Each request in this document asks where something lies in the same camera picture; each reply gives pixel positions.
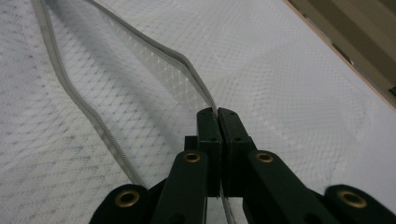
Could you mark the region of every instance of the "white fabric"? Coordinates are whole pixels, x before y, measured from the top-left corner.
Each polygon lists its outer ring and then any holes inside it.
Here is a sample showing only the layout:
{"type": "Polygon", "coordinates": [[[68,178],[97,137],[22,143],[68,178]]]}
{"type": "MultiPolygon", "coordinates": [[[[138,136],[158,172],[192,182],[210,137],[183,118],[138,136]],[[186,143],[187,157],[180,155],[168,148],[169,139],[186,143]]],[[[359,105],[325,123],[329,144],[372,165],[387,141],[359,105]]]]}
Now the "white fabric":
{"type": "MultiPolygon", "coordinates": [[[[155,185],[195,134],[205,101],[94,7],[48,3],[67,74],[155,185]]],[[[0,4],[0,222],[88,223],[128,180],[54,75],[31,3],[0,4]]],[[[284,2],[104,4],[186,55],[217,105],[237,112],[257,147],[277,153],[309,188],[352,184],[396,212],[394,112],[284,2]]],[[[230,204],[235,222],[246,223],[241,201],[230,204]]],[[[208,223],[225,223],[219,200],[208,213],[208,223]]]]}

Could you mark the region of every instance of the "brass grommet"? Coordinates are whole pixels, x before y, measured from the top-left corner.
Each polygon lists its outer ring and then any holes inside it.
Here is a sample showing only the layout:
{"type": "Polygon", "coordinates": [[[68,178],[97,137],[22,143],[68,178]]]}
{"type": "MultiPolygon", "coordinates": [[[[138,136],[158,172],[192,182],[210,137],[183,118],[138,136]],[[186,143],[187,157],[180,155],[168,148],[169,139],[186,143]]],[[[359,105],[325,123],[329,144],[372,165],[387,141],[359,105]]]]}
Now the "brass grommet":
{"type": "Polygon", "coordinates": [[[125,189],[117,195],[116,200],[114,202],[118,207],[124,208],[136,204],[137,201],[139,201],[139,193],[133,189],[125,189]],[[132,198],[128,200],[125,200],[125,198],[122,199],[122,197],[127,195],[132,196],[132,198]]]}
{"type": "Polygon", "coordinates": [[[201,156],[196,153],[187,153],[184,155],[184,160],[187,162],[198,162],[201,159],[201,156]]]}
{"type": "Polygon", "coordinates": [[[267,163],[274,160],[274,158],[270,154],[264,152],[257,153],[256,159],[258,161],[267,162],[267,163]]]}
{"type": "Polygon", "coordinates": [[[364,200],[360,195],[349,191],[349,190],[339,190],[337,192],[338,198],[343,202],[352,207],[363,208],[367,206],[366,200],[364,200]]]}

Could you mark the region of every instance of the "bolt hole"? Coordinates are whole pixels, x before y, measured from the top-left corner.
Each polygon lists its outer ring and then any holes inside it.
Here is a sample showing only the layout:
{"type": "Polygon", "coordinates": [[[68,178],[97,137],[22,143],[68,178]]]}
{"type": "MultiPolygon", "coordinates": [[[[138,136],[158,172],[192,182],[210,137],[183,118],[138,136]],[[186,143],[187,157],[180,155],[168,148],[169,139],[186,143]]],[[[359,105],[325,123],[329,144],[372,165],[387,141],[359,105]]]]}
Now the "bolt hole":
{"type": "Polygon", "coordinates": [[[200,159],[201,156],[195,153],[188,153],[184,155],[184,160],[186,160],[187,162],[197,162],[200,159]]]}
{"type": "Polygon", "coordinates": [[[122,195],[122,197],[120,199],[123,203],[128,203],[128,202],[134,200],[134,195],[133,194],[125,194],[125,195],[122,195]]]}
{"type": "Polygon", "coordinates": [[[183,224],[186,221],[186,218],[182,214],[173,214],[168,218],[169,224],[183,224]]]}
{"type": "Polygon", "coordinates": [[[305,223],[308,224],[321,224],[322,221],[320,220],[320,217],[314,215],[314,214],[306,214],[304,216],[304,221],[305,223]]]}
{"type": "Polygon", "coordinates": [[[262,162],[271,162],[274,160],[274,158],[271,155],[269,155],[267,153],[263,153],[263,152],[258,153],[256,158],[257,158],[257,160],[262,161],[262,162]]]}
{"type": "Polygon", "coordinates": [[[125,189],[121,191],[116,199],[115,204],[118,207],[130,207],[139,201],[139,193],[133,189],[125,189]]]}
{"type": "Polygon", "coordinates": [[[363,208],[367,206],[366,200],[352,191],[340,190],[337,192],[337,196],[343,203],[346,203],[349,206],[356,208],[363,208]]]}

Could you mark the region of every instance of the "wooden edge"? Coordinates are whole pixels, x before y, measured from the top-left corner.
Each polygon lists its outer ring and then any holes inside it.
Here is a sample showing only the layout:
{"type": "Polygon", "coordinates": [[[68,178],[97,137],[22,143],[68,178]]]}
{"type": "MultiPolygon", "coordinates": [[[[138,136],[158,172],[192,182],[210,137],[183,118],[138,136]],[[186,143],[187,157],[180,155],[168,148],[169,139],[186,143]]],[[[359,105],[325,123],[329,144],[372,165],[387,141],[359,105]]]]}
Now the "wooden edge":
{"type": "Polygon", "coordinates": [[[329,39],[329,37],[327,37],[325,34],[323,34],[323,32],[311,21],[309,20],[302,11],[300,11],[298,8],[296,8],[296,6],[290,2],[289,0],[283,0],[286,5],[288,5],[291,10],[293,10],[297,16],[305,23],[309,26],[309,28],[311,28],[311,30],[313,30],[315,32],[315,34],[339,57],[341,58],[341,60],[356,74],[358,75],[361,80],[364,81],[364,83],[366,83],[370,89],[379,97],[381,98],[381,100],[383,102],[385,102],[388,107],[390,109],[392,109],[394,112],[396,112],[396,103],[394,103],[393,101],[389,100],[386,98],[386,96],[383,95],[383,93],[381,92],[382,90],[378,90],[376,86],[374,86],[374,84],[372,82],[370,82],[369,80],[367,80],[367,78],[364,76],[364,74],[362,72],[360,72],[352,63],[351,61],[348,59],[348,57],[344,54],[344,52],[339,51],[339,49],[337,49],[334,44],[332,43],[332,41],[329,39]]]}

